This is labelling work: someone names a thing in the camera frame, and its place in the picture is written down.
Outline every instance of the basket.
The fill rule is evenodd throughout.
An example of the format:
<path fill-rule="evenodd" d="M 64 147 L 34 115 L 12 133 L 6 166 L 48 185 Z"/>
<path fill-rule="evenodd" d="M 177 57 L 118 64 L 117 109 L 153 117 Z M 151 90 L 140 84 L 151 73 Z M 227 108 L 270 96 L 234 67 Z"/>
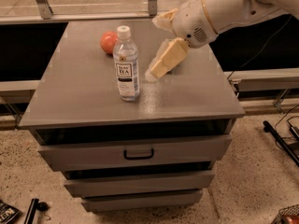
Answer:
<path fill-rule="evenodd" d="M 282 216 L 284 215 L 299 215 L 299 205 L 290 206 L 278 211 L 278 215 L 271 224 L 283 224 Z"/>

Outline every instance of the black drawer handle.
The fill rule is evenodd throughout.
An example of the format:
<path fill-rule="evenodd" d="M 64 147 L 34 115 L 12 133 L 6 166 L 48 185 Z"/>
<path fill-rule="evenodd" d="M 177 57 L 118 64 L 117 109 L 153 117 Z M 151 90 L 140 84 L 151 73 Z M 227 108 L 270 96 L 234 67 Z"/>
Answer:
<path fill-rule="evenodd" d="M 128 161 L 141 161 L 141 160 L 149 160 L 155 155 L 155 150 L 152 148 L 150 150 L 150 154 L 148 156 L 142 156 L 142 157 L 129 157 L 127 150 L 123 151 L 123 157 Z"/>

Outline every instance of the apple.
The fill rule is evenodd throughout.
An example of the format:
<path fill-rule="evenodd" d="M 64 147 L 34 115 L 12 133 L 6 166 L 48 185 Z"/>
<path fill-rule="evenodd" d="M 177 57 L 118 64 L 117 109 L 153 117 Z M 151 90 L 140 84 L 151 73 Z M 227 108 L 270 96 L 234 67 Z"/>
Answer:
<path fill-rule="evenodd" d="M 118 41 L 117 33 L 112 31 L 107 31 L 104 32 L 101 36 L 100 46 L 105 53 L 112 55 L 114 46 L 117 41 Z"/>

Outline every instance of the clear plastic bottle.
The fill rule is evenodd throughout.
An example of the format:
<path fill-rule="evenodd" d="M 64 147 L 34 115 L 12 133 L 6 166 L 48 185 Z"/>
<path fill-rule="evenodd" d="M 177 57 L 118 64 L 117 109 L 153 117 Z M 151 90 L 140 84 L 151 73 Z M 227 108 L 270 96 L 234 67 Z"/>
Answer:
<path fill-rule="evenodd" d="M 138 50 L 131 39 L 128 26 L 117 28 L 118 42 L 113 49 L 120 96 L 125 101 L 133 101 L 140 93 L 138 73 Z"/>

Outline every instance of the speckled floor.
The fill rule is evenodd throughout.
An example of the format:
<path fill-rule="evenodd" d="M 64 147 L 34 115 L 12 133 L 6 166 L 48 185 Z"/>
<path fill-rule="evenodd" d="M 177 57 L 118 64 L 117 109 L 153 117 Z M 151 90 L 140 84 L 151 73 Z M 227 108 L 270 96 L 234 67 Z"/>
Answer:
<path fill-rule="evenodd" d="M 270 223 L 279 209 L 299 204 L 298 167 L 263 131 L 264 120 L 275 125 L 284 116 L 270 104 L 242 103 L 247 115 L 236 122 L 233 142 L 214 166 L 215 178 L 197 204 L 87 213 L 80 199 L 64 188 L 64 177 L 39 156 L 31 134 L 17 130 L 0 132 L 0 198 L 23 212 L 17 223 L 23 223 L 32 198 L 50 205 L 45 216 L 36 215 L 37 223 Z M 290 100 L 282 107 L 288 110 L 298 104 Z M 287 118 L 298 114 L 297 108 Z M 299 119 L 293 122 L 299 126 Z M 278 132 L 291 136 L 286 119 Z"/>

